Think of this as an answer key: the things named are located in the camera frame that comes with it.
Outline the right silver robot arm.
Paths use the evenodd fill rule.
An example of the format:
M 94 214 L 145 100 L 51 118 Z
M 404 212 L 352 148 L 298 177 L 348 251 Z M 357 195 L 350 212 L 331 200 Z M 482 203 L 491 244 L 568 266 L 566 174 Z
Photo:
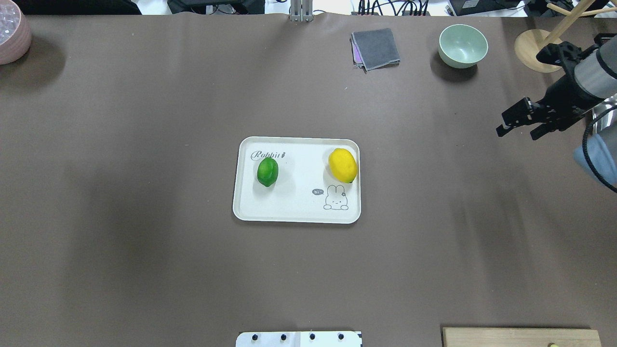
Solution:
M 538 61 L 561 67 L 564 75 L 547 88 L 537 102 L 529 97 L 502 113 L 503 123 L 496 128 L 505 136 L 514 128 L 536 125 L 531 138 L 538 140 L 554 131 L 565 131 L 585 115 L 593 119 L 585 127 L 581 144 L 575 149 L 575 161 L 597 182 L 616 190 L 616 121 L 603 125 L 606 116 L 616 116 L 616 106 L 607 101 L 616 96 L 616 37 L 599 34 L 595 43 L 580 49 L 570 42 L 548 44 L 537 54 Z

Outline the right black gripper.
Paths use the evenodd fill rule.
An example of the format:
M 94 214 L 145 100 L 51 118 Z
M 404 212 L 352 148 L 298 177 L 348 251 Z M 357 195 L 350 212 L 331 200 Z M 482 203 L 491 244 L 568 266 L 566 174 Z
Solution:
M 503 122 L 496 128 L 496 134 L 503 137 L 513 128 L 538 123 L 530 132 L 535 141 L 548 133 L 567 130 L 601 101 L 602 98 L 580 86 L 573 73 L 567 73 L 549 86 L 537 103 L 523 97 L 502 112 Z

